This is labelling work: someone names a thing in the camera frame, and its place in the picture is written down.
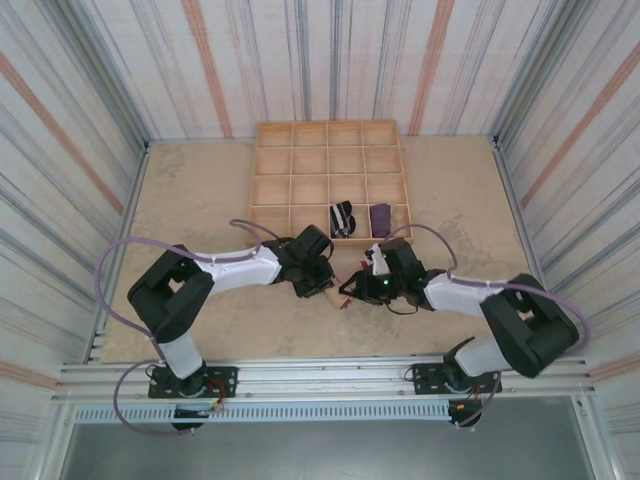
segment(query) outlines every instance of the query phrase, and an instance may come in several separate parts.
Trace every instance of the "black object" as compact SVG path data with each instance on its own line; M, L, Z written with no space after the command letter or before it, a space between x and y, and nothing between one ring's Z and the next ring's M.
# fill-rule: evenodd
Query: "black object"
M333 269L329 258L322 255L333 243L322 230L309 225L296 238L263 242L278 257L282 268L273 283L289 281L296 295L309 298L333 286Z
M194 410L185 410L185 409L176 407L176 409L173 412L173 418L175 419L193 418L195 420L195 419L202 419L203 415L201 415L199 412L196 412ZM200 428L202 425L204 425L204 423L205 422L171 423L171 426L178 431L191 430L192 428L195 430L196 428Z
M351 202L336 203L329 209L331 221L331 238L349 238L356 231L356 219L351 215L353 206Z
M373 238L386 238L391 233L391 205L379 203L369 209L371 235Z
M529 274L509 283L544 290ZM503 290L480 304L505 360L520 375L533 378L580 337L574 323L553 301L526 292ZM522 321L520 313L532 315Z
M469 393L479 387L479 393L491 393L496 383L494 372L485 373L479 377L467 377L467 383L453 385L445 373L443 363L416 363L411 365L411 380L416 395L443 395ZM498 385L497 393L502 391L502 383Z
M176 377L169 367L153 367L149 381L149 398L219 398L209 386L211 379L224 384L224 398L236 396L237 367L207 366L204 362L195 373L184 380ZM218 382L211 382L214 387Z
M175 245L188 252L184 245ZM170 281L184 282L174 292ZM156 342L171 342L189 330L202 308L214 282L191 259L164 252L140 277L127 294L138 317Z
M409 305L433 311L424 289L444 270L425 270L404 238L394 238L380 245L380 251L389 267L387 275L373 275L371 266L356 272L343 283L342 295L357 298L372 305L389 305L398 297L406 298ZM365 252L371 258L371 251Z
M453 425L457 423L462 423L471 415L475 414L481 408L482 408L482 402L476 402L473 400L462 400L462 401L451 400L449 402L449 415L451 415L451 420L449 420L449 423ZM478 415L476 418L474 418L468 423L465 423L460 428L473 427L476 423L480 421L481 417L482 417L482 414Z

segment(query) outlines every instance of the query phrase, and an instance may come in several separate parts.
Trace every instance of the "wooden grid organizer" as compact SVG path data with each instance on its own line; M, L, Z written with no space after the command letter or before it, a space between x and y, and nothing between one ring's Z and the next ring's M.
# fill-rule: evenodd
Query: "wooden grid organizer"
M391 205L391 229L411 223L394 121L258 124L249 219L281 236L314 224L330 235L329 207L349 200L355 232L336 246L369 247L369 207ZM412 231L398 234L411 242ZM261 238L269 239L261 232ZM255 243L249 237L248 243Z

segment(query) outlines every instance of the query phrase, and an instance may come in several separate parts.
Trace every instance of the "plywood floor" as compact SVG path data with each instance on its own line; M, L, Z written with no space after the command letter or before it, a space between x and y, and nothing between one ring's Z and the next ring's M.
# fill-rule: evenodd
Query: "plywood floor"
M459 274L506 279L528 270L486 137L408 137L401 145L413 220L451 242ZM246 218L252 162L252 142L154 146L131 235L183 243L196 252L244 248L244 232L227 222ZM414 236L425 268L450 265L437 239L424 231ZM126 292L161 253L127 248L113 303L118 312L137 320ZM360 258L359 249L338 249L332 265L338 271ZM483 320L459 314L402 317L363 303L336 310L324 295L298 299L288 284L211 297L193 328L208 359L444 352L489 332ZM109 321L103 362L153 357L144 336Z

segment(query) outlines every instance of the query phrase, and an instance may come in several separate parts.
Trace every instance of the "striped wall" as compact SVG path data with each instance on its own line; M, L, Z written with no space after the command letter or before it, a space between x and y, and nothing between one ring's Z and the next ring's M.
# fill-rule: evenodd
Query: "striped wall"
M549 286L588 315L627 478L640 478L639 32L637 0L592 2L505 145Z
M23 478L63 362L95 319L140 146L45 0L0 5L0 478Z
M492 132L556 0L72 0L148 138L267 120Z

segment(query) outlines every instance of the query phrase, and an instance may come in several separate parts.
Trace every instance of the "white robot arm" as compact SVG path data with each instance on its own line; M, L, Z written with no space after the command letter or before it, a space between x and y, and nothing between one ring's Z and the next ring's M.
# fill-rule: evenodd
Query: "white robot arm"
M552 300L517 288L495 288L494 282L452 279L444 270L425 270L402 238L376 244L365 254L368 267L340 287L342 294L387 307L404 297L416 310L459 312L489 324L493 338L469 338L444 356L447 382L456 391L489 372L516 370L533 378L579 339L574 323ZM543 290L529 274L498 285Z
M204 362L193 342L191 326L207 297L245 285L293 284L298 297L308 298L333 286L333 270L322 255L333 248L317 227L296 238L263 242L259 250L198 254L211 261L191 260L165 252L131 287L127 298L145 323L183 396L200 390ZM181 284L179 288L172 284Z

